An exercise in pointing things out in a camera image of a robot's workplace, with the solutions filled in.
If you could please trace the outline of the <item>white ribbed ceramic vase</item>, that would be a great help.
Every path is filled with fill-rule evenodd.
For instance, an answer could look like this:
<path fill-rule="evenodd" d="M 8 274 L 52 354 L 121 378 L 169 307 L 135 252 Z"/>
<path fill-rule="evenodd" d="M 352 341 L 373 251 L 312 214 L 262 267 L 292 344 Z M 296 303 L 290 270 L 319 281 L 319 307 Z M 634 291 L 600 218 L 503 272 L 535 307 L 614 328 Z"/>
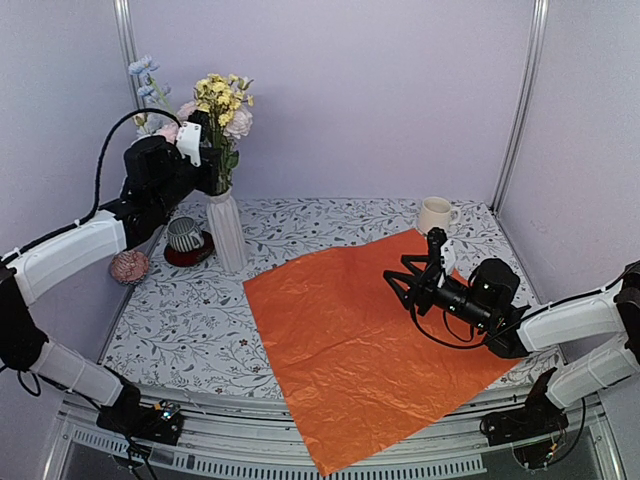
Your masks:
<path fill-rule="evenodd" d="M 238 272 L 247 265 L 248 255 L 236 201 L 231 190 L 208 201 L 206 213 L 217 257 L 225 271 Z"/>

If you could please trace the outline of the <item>pink rose flower stem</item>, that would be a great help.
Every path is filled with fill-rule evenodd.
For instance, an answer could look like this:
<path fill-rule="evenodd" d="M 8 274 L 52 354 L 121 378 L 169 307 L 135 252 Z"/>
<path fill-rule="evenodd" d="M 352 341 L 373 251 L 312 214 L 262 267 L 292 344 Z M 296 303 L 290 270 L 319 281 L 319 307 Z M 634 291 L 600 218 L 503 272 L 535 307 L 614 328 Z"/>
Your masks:
<path fill-rule="evenodd" d="M 176 112 L 176 116 L 180 121 L 187 121 L 189 116 L 197 109 L 195 100 L 184 103 Z"/>

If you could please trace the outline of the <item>small blue flower stem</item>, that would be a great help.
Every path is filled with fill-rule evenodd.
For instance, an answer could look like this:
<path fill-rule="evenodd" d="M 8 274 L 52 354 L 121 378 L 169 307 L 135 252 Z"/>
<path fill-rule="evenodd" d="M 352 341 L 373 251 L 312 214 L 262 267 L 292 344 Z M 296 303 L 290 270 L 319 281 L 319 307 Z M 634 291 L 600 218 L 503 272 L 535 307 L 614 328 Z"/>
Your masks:
<path fill-rule="evenodd" d="M 169 100 L 171 87 L 162 86 L 155 77 L 159 68 L 159 63 L 151 55 L 144 55 L 127 66 L 129 76 L 138 81 L 135 93 L 140 101 L 140 114 L 150 113 L 151 109 L 175 114 Z"/>

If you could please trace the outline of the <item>orange tissue paper sheet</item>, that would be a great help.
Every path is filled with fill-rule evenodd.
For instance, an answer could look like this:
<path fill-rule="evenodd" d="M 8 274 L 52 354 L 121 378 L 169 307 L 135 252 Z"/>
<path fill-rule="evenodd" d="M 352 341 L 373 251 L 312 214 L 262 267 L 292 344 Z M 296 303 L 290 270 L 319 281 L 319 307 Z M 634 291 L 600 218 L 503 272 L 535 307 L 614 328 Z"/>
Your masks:
<path fill-rule="evenodd" d="M 304 255 L 248 280 L 270 366 L 322 475 L 364 460 L 469 402 L 513 362 L 444 339 L 464 323 L 431 310 L 419 325 L 383 278 L 423 254 L 408 230 Z"/>

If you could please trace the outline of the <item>yellow small flower sprig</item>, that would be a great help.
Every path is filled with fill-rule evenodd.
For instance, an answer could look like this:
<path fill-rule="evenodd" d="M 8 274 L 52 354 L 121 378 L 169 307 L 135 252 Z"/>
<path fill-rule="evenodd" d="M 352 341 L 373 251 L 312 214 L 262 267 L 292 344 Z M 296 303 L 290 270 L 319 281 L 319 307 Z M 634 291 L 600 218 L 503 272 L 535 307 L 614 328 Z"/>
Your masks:
<path fill-rule="evenodd" d="M 240 77 L 235 74 L 223 76 L 210 73 L 199 80 L 194 87 L 197 110 L 209 115 L 211 128 L 209 141 L 214 149 L 220 151 L 216 195 L 223 194 L 232 187 L 233 171 L 240 159 L 237 149 L 237 143 L 240 140 L 235 146 L 230 146 L 223 134 L 223 129 L 241 105 L 246 106 L 249 111 L 254 105 L 253 96 L 248 93 L 253 83 L 254 80 L 246 76 Z"/>

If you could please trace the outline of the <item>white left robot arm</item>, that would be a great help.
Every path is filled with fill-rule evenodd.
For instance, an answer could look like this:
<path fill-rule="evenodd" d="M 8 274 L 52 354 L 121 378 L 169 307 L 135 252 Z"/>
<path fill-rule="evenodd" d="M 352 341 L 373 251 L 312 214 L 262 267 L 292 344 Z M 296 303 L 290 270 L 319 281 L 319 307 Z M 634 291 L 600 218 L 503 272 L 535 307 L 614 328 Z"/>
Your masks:
<path fill-rule="evenodd" d="M 35 325 L 29 308 L 76 273 L 145 243 L 192 192 L 212 193 L 220 160 L 219 150 L 194 140 L 170 143 L 158 135 L 138 140 L 124 154 L 126 178 L 118 198 L 3 259 L 3 368 L 30 372 L 110 407 L 111 419 L 126 433 L 141 433 L 149 415 L 125 396 L 125 381 L 50 338 Z"/>

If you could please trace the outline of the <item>striped black white cup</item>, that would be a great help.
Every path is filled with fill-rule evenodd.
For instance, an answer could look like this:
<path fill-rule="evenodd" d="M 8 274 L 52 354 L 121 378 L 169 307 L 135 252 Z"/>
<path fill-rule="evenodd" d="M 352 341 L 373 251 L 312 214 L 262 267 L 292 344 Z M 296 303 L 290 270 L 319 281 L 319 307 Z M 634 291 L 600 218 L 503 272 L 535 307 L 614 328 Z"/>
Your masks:
<path fill-rule="evenodd" d="M 202 248 L 204 237 L 193 218 L 179 217 L 167 226 L 167 242 L 174 251 L 187 253 Z"/>

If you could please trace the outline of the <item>cream ceramic mug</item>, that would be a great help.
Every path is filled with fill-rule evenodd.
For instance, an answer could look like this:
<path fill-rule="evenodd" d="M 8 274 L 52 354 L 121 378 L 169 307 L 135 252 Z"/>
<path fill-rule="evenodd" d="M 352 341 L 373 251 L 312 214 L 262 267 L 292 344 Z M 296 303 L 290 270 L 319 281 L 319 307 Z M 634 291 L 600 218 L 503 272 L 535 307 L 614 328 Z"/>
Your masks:
<path fill-rule="evenodd" d="M 428 197 L 422 200 L 417 220 L 417 229 L 424 235 L 433 228 L 440 228 L 446 233 L 461 218 L 461 210 L 441 197 Z"/>

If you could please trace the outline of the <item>pink patterned ball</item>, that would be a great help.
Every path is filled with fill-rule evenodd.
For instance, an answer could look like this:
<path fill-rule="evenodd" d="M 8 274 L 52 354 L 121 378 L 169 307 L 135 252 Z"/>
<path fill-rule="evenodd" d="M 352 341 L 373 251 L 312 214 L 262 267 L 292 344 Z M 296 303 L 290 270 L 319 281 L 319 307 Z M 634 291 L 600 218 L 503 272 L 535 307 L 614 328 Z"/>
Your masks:
<path fill-rule="evenodd" d="M 111 277 L 121 285 L 137 285 L 149 272 L 148 257 L 137 250 L 126 251 L 116 255 L 110 264 Z"/>

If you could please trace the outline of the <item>left aluminium frame post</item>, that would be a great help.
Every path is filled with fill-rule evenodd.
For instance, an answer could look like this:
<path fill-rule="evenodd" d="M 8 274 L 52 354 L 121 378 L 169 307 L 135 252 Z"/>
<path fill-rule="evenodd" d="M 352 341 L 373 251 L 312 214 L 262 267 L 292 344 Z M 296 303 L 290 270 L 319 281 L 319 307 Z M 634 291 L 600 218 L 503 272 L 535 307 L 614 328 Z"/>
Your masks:
<path fill-rule="evenodd" d="M 131 120 L 133 121 L 133 117 L 136 114 L 139 114 L 141 106 L 135 93 L 138 81 L 129 76 L 127 66 L 139 58 L 137 57 L 135 47 L 129 2 L 126 0 L 114 0 L 113 5 L 118 38 L 124 60 L 125 73 L 127 74 L 130 93 L 133 98 L 134 107 L 136 108 L 131 117 Z M 156 109 L 151 109 L 150 113 L 157 113 L 166 116 L 161 110 Z M 127 178 L 123 184 L 122 193 L 129 194 L 132 198 L 139 200 L 150 199 L 152 190 L 159 187 L 164 182 L 162 172 L 160 170 L 156 171 L 156 164 L 152 162 L 154 157 L 151 153 L 151 142 L 148 140 L 149 137 L 136 137 L 131 147 L 124 154 Z"/>

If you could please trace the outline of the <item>aluminium frame post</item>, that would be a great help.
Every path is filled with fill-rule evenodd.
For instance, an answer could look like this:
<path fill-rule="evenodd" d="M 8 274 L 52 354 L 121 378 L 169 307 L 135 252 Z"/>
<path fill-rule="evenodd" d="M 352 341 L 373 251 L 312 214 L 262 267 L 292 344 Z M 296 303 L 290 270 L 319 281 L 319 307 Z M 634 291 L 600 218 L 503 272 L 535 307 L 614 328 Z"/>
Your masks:
<path fill-rule="evenodd" d="M 544 48 L 549 4 L 549 0 L 535 0 L 533 2 L 522 81 L 504 158 L 490 205 L 490 209 L 496 217 L 500 216 L 504 208 L 525 133 Z"/>
<path fill-rule="evenodd" d="M 124 60 L 125 73 L 127 74 L 130 93 L 133 98 L 134 107 L 136 108 L 131 117 L 131 120 L 133 121 L 133 117 L 136 114 L 139 114 L 141 106 L 135 93 L 138 81 L 129 76 L 127 66 L 139 58 L 137 57 L 135 47 L 129 2 L 126 0 L 114 0 L 113 5 L 118 38 Z M 151 109 L 150 113 L 157 113 L 166 116 L 161 110 L 156 109 Z M 132 198 L 139 200 L 150 199 L 152 190 L 159 187 L 164 182 L 162 172 L 160 170 L 156 171 L 156 164 L 152 162 L 154 157 L 151 153 L 151 142 L 148 140 L 149 137 L 136 137 L 131 147 L 124 154 L 127 178 L 123 184 L 122 193 L 129 194 Z"/>

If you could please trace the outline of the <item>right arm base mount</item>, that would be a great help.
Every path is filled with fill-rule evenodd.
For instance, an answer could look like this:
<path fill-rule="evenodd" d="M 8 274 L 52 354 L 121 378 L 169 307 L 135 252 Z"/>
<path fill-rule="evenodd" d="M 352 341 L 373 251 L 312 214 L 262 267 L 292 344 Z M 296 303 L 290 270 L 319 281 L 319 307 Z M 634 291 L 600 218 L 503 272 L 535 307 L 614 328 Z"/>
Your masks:
<path fill-rule="evenodd" d="M 529 470 L 542 469 L 553 463 L 560 440 L 569 426 L 564 409 L 556 407 L 546 396 L 549 381 L 556 371 L 553 367 L 538 377 L 523 406 L 488 413 L 480 422 L 480 432 L 490 446 L 558 433 L 559 438 L 551 440 L 546 450 L 535 446 L 517 449 L 516 459 Z"/>

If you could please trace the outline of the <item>aluminium front rail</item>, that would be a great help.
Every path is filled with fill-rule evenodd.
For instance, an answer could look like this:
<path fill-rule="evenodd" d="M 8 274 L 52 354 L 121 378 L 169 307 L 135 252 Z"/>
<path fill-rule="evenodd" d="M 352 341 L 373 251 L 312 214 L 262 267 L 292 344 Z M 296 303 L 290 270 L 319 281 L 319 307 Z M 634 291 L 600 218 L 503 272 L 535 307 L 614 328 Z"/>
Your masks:
<path fill-rule="evenodd" d="M 490 389 L 433 424 L 397 415 L 369 420 L 344 408 L 318 408 L 304 422 L 281 399 L 197 394 L 147 387 L 146 405 L 179 406 L 173 445 L 126 440 L 101 429 L 96 410 L 63 402 L 51 479 L 623 479 L 627 473 L 596 396 L 569 407 L 563 421 L 530 438 L 497 437 L 521 418 L 526 388 Z"/>

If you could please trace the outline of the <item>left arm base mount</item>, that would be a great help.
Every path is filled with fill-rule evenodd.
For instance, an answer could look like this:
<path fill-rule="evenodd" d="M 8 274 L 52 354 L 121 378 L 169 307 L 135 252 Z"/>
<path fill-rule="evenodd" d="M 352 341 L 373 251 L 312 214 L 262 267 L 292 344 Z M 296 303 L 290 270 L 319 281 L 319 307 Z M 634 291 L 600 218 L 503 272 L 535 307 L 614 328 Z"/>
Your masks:
<path fill-rule="evenodd" d="M 96 425 L 126 438 L 176 446 L 184 424 L 180 405 L 160 400 L 144 406 L 140 401 L 140 390 L 125 383 L 112 406 L 100 407 Z"/>

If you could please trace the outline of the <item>right aluminium frame post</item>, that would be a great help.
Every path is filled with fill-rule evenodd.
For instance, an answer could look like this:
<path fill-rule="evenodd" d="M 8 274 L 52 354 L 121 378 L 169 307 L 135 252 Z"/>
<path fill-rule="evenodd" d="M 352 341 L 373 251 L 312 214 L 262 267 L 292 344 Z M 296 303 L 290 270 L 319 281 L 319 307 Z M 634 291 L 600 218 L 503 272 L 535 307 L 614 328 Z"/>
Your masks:
<path fill-rule="evenodd" d="M 535 0 L 533 2 L 522 81 L 504 158 L 490 205 L 490 209 L 496 217 L 500 216 L 504 208 L 525 133 L 544 48 L 549 4 L 549 0 Z"/>

